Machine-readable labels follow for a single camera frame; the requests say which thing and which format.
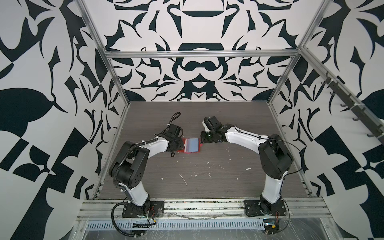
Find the red leather card holder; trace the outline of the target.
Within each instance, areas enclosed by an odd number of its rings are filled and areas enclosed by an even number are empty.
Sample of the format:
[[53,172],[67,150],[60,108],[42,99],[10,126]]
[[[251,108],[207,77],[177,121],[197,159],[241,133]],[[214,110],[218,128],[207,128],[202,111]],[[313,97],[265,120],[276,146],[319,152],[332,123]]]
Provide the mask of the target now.
[[179,153],[194,154],[199,153],[201,150],[200,138],[183,138],[183,149],[178,150]]

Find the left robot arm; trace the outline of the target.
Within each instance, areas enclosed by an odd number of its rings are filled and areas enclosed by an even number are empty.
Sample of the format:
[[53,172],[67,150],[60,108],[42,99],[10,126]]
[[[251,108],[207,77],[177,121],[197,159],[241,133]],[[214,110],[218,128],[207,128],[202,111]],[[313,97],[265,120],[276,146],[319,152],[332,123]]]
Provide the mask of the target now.
[[144,188],[142,178],[149,158],[160,153],[171,153],[184,149],[183,129],[168,124],[164,133],[140,143],[127,141],[123,144],[109,169],[114,187],[131,198],[135,206],[143,207],[150,199]]

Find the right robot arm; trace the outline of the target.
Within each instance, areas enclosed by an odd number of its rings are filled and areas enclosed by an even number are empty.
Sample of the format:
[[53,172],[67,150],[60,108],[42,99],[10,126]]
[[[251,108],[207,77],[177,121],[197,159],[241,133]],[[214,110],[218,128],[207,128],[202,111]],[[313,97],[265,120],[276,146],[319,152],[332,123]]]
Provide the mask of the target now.
[[281,198],[283,178],[293,163],[292,155],[281,136],[258,135],[244,131],[232,124],[223,125],[215,116],[204,118],[201,143],[231,143],[249,149],[260,156],[266,174],[262,200],[275,204]]

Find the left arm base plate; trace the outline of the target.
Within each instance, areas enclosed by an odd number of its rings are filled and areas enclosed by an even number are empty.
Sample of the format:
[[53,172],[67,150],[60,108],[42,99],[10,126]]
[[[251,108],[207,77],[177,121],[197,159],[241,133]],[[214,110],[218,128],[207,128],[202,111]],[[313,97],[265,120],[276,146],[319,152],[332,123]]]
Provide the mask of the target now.
[[148,216],[155,218],[163,214],[165,202],[147,200],[143,206],[137,206],[133,203],[125,203],[123,208],[123,218],[138,218]]

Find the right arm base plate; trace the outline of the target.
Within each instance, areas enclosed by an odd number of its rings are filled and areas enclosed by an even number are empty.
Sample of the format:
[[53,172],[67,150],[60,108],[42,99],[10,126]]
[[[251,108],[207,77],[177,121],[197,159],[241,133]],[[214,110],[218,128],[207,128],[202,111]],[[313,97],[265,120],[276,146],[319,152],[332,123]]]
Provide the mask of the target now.
[[261,198],[260,200],[244,200],[245,214],[248,217],[285,216],[287,207],[282,198],[274,204]]

